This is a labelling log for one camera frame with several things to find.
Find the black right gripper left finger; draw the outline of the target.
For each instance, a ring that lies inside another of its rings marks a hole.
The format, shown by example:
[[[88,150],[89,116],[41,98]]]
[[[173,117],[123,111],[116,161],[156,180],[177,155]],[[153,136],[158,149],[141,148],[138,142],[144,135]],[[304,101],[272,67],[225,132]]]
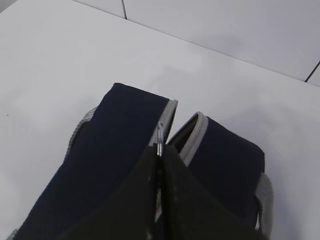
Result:
[[[153,145],[145,148],[128,177],[102,205],[58,239],[154,239],[157,188],[158,156]]]

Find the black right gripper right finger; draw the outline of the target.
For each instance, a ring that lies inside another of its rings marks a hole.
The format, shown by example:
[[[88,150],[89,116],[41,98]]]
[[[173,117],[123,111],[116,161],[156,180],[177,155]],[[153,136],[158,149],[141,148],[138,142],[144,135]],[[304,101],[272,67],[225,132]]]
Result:
[[[161,166],[161,207],[166,239],[267,239],[261,230],[225,209],[192,176],[173,146],[164,146]]]

